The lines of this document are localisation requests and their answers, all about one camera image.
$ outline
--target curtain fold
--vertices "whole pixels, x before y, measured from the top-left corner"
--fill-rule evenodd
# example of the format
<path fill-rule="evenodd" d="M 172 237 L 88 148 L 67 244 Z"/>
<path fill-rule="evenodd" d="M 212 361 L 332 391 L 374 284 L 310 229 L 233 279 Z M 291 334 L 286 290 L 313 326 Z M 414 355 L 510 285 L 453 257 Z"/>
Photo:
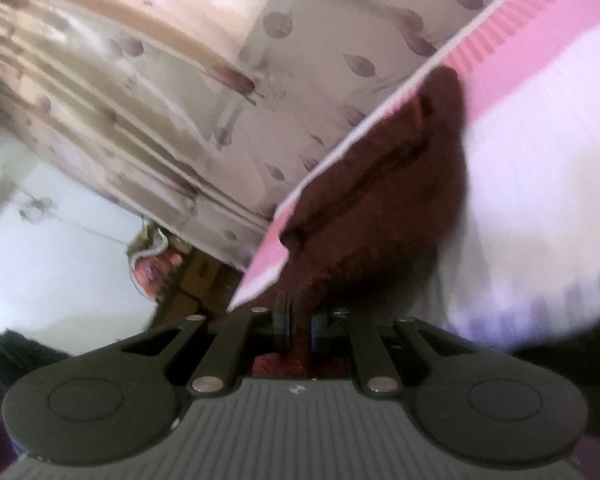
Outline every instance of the curtain fold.
<path fill-rule="evenodd" d="M 0 0 L 0 121 L 238 268 L 276 203 L 492 0 Z"/>

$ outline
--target brown fabric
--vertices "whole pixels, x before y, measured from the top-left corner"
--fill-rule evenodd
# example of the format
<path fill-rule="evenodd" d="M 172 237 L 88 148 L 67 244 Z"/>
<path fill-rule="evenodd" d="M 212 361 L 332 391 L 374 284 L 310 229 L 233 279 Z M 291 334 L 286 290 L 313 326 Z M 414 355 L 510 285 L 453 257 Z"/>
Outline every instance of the brown fabric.
<path fill-rule="evenodd" d="M 272 367 L 269 358 L 256 363 L 257 373 L 315 373 L 307 331 L 318 303 L 434 249 L 450 231 L 466 195 L 463 127 L 458 75 L 437 68 L 415 98 L 305 188 L 281 235 L 290 259 L 250 304 L 270 307 L 280 290 L 296 298 L 297 347 L 286 360 L 293 365 L 275 358 Z"/>

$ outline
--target cable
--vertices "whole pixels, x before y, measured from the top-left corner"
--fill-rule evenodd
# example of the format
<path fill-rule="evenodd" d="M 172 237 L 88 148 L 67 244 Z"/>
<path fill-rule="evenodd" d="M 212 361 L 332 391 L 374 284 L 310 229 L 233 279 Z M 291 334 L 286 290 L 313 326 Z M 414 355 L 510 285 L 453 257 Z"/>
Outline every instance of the cable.
<path fill-rule="evenodd" d="M 19 190 L 21 193 L 24 193 L 25 195 L 27 195 L 27 196 L 28 196 L 28 197 L 29 197 L 29 198 L 30 198 L 32 201 L 37 201 L 37 202 L 38 202 L 38 199 L 36 199 L 36 197 L 35 197 L 35 196 L 33 196 L 33 195 L 32 195 L 32 194 L 29 192 L 29 191 L 26 191 L 26 190 L 22 189 L 22 188 L 21 188 L 20 186 L 18 186 L 17 184 L 14 184 L 14 186 L 15 186 L 15 187 L 16 187 L 16 189 L 17 189 L 17 190 Z M 22 204 L 17 204 L 17 205 L 20 205 L 20 206 L 22 206 L 22 207 L 26 207 L 26 206 L 27 206 L 26 204 L 25 204 L 25 205 L 22 205 Z M 51 212 L 51 211 L 49 211 L 48 209 L 47 209 L 47 210 L 43 210 L 43 211 L 42 211 L 42 213 L 43 213 L 43 214 L 45 214 L 45 213 L 46 213 L 46 214 L 48 214 L 49 216 L 51 216 L 51 218 L 55 218 L 56 220 L 58 220 L 58 221 L 61 221 L 61 222 L 64 222 L 65 224 L 72 225 L 72 226 L 74 226 L 74 227 L 77 227 L 78 229 L 82 229 L 83 231 L 85 231 L 85 232 L 87 232 L 87 233 L 89 233 L 89 234 L 92 234 L 92 235 L 95 235 L 95 236 L 99 236 L 99 237 L 101 237 L 101 238 L 104 238 L 104 239 L 106 239 L 106 240 L 110 240 L 110 241 L 112 241 L 112 242 L 115 242 L 115 243 L 117 243 L 117 244 L 123 245 L 123 246 L 125 246 L 125 247 L 127 247 L 127 246 L 128 246 L 128 242 L 123 242 L 122 240 L 118 240 L 117 238 L 114 238 L 114 237 L 112 237 L 112 236 L 109 236 L 109 235 L 107 235 L 107 234 L 101 233 L 101 232 L 99 232 L 99 231 L 96 231 L 96 230 L 94 230 L 94 229 L 88 228 L 87 226 L 84 226 L 84 225 L 82 225 L 80 222 L 76 222 L 76 221 L 74 221 L 74 220 L 68 220 L 68 219 L 66 219 L 66 218 L 62 218 L 62 217 L 58 216 L 57 214 L 55 214 L 55 213 L 52 213 L 52 212 Z"/>

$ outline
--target silver screw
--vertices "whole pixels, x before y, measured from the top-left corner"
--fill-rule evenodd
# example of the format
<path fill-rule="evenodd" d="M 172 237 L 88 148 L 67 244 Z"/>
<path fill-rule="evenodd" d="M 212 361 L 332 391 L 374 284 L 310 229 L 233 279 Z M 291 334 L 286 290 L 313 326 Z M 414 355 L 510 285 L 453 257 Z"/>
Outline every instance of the silver screw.
<path fill-rule="evenodd" d="M 398 389 L 398 381 L 391 377 L 373 377 L 366 382 L 366 386 L 378 394 L 388 394 Z"/>
<path fill-rule="evenodd" d="M 219 377 L 204 376 L 194 379 L 191 387 L 201 394 L 214 394 L 222 390 L 224 383 Z"/>

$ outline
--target logo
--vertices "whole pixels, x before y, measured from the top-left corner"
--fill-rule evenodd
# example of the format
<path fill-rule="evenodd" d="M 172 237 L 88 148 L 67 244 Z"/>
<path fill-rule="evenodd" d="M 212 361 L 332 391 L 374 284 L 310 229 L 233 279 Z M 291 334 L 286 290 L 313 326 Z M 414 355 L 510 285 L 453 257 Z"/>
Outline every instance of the logo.
<path fill-rule="evenodd" d="M 305 393 L 306 388 L 302 384 L 294 384 L 289 387 L 289 391 L 294 395 L 300 395 Z"/>

